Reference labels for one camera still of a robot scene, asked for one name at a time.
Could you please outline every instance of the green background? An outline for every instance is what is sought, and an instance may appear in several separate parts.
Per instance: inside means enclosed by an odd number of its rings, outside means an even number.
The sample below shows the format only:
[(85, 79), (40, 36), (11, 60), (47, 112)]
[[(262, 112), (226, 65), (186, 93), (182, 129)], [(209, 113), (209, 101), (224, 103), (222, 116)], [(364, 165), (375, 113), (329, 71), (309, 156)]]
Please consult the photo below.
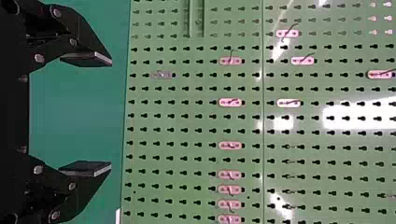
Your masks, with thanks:
[(45, 1), (83, 15), (113, 57), (111, 68), (59, 61), (31, 75), (31, 154), (58, 168), (111, 161), (113, 170), (83, 214), (69, 223), (115, 223), (120, 208), (129, 1)]

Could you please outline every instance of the vertical rod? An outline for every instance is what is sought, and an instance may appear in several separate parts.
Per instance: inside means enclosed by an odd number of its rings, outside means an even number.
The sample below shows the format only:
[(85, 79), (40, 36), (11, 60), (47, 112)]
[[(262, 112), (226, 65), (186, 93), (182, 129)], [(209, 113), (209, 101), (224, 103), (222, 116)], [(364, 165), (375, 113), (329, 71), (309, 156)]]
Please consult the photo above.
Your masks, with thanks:
[(189, 0), (189, 38), (192, 38), (192, 1)]
[(202, 37), (205, 37), (206, 0), (202, 0)]

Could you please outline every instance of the metal screw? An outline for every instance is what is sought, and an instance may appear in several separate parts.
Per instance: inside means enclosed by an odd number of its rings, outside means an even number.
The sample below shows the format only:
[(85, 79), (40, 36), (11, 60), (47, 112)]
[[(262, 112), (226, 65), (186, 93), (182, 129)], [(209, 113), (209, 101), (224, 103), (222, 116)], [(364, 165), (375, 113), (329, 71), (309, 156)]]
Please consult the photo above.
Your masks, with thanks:
[(77, 40), (71, 38), (71, 39), (70, 39), (70, 44), (71, 44), (72, 46), (76, 46), (76, 45), (77, 45)]
[(35, 169), (33, 170), (33, 173), (34, 173), (35, 175), (41, 175), (41, 174), (43, 174), (43, 171), (44, 171), (44, 167), (43, 167), (42, 165), (38, 165), (38, 166), (36, 166)]
[(50, 219), (56, 220), (56, 219), (58, 219), (60, 216), (61, 216), (61, 212), (60, 212), (60, 211), (56, 211), (56, 212), (53, 212), (53, 213), (50, 215)]
[(17, 151), (20, 153), (27, 153), (27, 146), (19, 147), (17, 148)]
[(73, 190), (77, 187), (76, 183), (69, 184), (69, 190)]
[(43, 62), (46, 61), (46, 59), (44, 58), (43, 55), (37, 54), (37, 55), (35, 55), (35, 61), (36, 61), (37, 63), (43, 63)]
[(53, 15), (54, 15), (55, 17), (57, 17), (57, 18), (62, 17), (62, 12), (61, 12), (59, 9), (55, 8), (55, 9), (53, 9), (52, 12), (53, 12)]
[(18, 81), (19, 81), (19, 82), (28, 82), (28, 81), (29, 81), (29, 78), (28, 78), (28, 76), (23, 75), (23, 76), (21, 76), (21, 77), (18, 78)]

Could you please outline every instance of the green pegboard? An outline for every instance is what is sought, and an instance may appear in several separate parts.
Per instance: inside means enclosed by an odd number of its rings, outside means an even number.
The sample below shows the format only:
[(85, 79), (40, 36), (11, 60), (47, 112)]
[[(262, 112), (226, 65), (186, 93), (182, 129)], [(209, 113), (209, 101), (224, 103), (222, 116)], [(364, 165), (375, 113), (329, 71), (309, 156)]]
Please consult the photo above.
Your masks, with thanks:
[[(260, 0), (132, 2), (123, 223), (215, 223), (233, 213), (262, 222), (261, 12)], [(231, 54), (243, 63), (219, 64)], [(173, 78), (152, 77), (166, 72)], [(221, 107), (220, 98), (244, 105)], [(224, 141), (243, 148), (220, 149)], [(222, 170), (243, 177), (220, 179)]]
[[(264, 1), (267, 223), (392, 223), (394, 65), (389, 1)], [(300, 36), (279, 38), (279, 30)], [(311, 55), (312, 65), (293, 65)], [(297, 99), (298, 108), (280, 108)]]
[[(385, 0), (133, 1), (123, 223), (215, 223), (231, 213), (216, 202), (230, 198), (244, 203), (233, 212), (245, 223), (392, 223), (396, 88), (367, 77), (394, 67), (392, 9)], [(220, 65), (231, 51), (244, 63)], [(245, 105), (220, 107), (222, 97)], [(244, 148), (219, 149), (232, 140)], [(220, 170), (245, 178), (212, 176)], [(221, 195), (220, 184), (246, 192)]]

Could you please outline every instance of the pink clip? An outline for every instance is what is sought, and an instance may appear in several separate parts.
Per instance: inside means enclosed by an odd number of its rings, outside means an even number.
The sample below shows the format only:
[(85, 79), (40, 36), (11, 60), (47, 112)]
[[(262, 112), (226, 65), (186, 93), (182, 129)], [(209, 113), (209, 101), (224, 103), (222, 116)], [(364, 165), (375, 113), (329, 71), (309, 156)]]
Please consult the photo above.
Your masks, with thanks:
[(311, 65), (314, 64), (315, 59), (311, 56), (309, 57), (292, 57), (291, 63), (293, 65)]
[(239, 107), (242, 106), (242, 100), (239, 98), (221, 98), (219, 104), (224, 107)]
[(242, 178), (242, 174), (239, 171), (219, 171), (218, 177), (220, 179), (238, 180)]
[(219, 224), (240, 224), (241, 217), (236, 215), (219, 215), (218, 222)]
[(218, 191), (222, 194), (237, 195), (242, 193), (242, 188), (237, 185), (220, 185)]
[(295, 37), (299, 37), (300, 36), (300, 32), (298, 30), (278, 30), (276, 31), (276, 37), (279, 38), (295, 38)]
[(242, 148), (242, 143), (240, 142), (220, 142), (219, 148), (224, 150), (239, 150)]
[(242, 59), (239, 57), (224, 57), (220, 58), (221, 65), (239, 65), (242, 63)]
[(388, 70), (373, 70), (370, 71), (367, 76), (371, 79), (393, 78), (393, 72), (388, 72)]
[(218, 201), (218, 207), (221, 209), (236, 210), (242, 208), (242, 203), (239, 201), (220, 200)]
[(279, 99), (276, 101), (277, 106), (281, 108), (298, 108), (301, 106), (299, 99)]

